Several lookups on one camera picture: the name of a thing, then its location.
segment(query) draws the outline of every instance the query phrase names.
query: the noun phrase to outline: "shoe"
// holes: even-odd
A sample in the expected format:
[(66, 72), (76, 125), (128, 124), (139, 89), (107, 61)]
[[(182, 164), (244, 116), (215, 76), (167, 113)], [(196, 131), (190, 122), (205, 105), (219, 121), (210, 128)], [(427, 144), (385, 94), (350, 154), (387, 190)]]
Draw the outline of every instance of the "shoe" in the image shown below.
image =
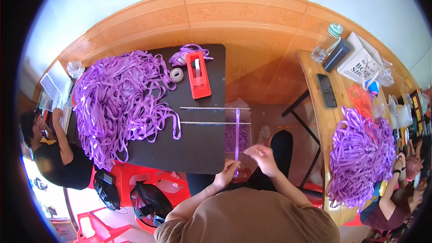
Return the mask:
[(270, 138), (270, 127), (268, 125), (264, 125), (261, 128), (260, 135), (258, 137), (257, 144), (262, 144), (264, 139)]

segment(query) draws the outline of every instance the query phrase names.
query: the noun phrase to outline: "hand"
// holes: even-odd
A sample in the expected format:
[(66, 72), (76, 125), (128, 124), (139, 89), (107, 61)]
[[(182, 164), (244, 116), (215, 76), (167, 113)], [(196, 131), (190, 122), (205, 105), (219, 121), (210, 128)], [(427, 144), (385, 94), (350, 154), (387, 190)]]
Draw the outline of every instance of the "hand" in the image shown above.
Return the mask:
[(222, 172), (215, 176), (215, 181), (213, 181), (213, 185), (216, 186), (219, 190), (228, 186), (228, 184), (234, 177), (235, 169), (238, 169), (239, 167), (240, 161), (225, 160), (225, 167)]
[(402, 170), (402, 161), (401, 160), (397, 160), (396, 163), (394, 164), (394, 170)]
[(36, 126), (39, 128), (41, 132), (45, 131), (48, 128), (42, 115), (39, 115), (38, 119), (36, 119)]
[(54, 108), (53, 110), (53, 121), (60, 122), (60, 117), (63, 116), (63, 111), (60, 108)]
[(256, 161), (263, 174), (268, 177), (276, 177), (279, 173), (279, 168), (273, 157), (273, 150), (262, 144), (255, 144), (245, 150), (245, 154), (251, 156)]
[(402, 162), (402, 168), (404, 168), (405, 166), (406, 166), (406, 161), (405, 161), (405, 154), (403, 154), (403, 153), (399, 153), (399, 158), (398, 158), (398, 160), (400, 160), (401, 162)]

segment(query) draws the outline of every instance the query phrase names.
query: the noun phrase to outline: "brown shirt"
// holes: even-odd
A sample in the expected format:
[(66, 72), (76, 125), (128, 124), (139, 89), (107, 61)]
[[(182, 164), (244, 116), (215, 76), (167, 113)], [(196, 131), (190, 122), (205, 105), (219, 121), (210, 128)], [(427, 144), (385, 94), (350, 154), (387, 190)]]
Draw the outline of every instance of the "brown shirt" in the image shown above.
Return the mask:
[(192, 221), (170, 220), (155, 231), (158, 243), (339, 243), (329, 214), (298, 208), (280, 193), (239, 188), (202, 202)]
[(392, 202), (396, 205), (393, 214), (390, 219), (387, 220), (384, 214), (379, 208), (379, 205), (370, 213), (370, 215), (364, 221), (365, 225), (368, 225), (378, 230), (392, 230), (398, 228), (411, 216), (410, 205), (408, 204), (408, 198), (414, 194), (414, 187), (408, 184), (404, 189), (398, 188), (393, 192), (391, 196)]

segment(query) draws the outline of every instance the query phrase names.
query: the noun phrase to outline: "red tape dispenser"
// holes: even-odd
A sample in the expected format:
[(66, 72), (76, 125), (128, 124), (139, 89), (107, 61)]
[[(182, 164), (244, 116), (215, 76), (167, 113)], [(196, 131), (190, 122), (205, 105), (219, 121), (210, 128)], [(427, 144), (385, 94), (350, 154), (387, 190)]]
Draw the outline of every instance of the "red tape dispenser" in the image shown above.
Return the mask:
[(202, 51), (186, 54), (187, 74), (191, 84), (192, 98), (194, 100), (211, 96), (206, 63)]

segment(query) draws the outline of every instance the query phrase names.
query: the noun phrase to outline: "black shirt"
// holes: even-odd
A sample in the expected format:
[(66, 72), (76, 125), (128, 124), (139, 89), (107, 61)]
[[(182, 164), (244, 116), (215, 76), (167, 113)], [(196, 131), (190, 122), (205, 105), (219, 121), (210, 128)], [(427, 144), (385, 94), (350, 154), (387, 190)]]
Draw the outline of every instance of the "black shirt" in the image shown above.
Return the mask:
[(33, 153), (33, 159), (41, 175), (54, 185), (85, 189), (89, 186), (93, 161), (85, 155), (84, 150), (75, 144), (69, 144), (73, 152), (73, 160), (63, 165), (58, 141), (53, 144), (41, 143)]

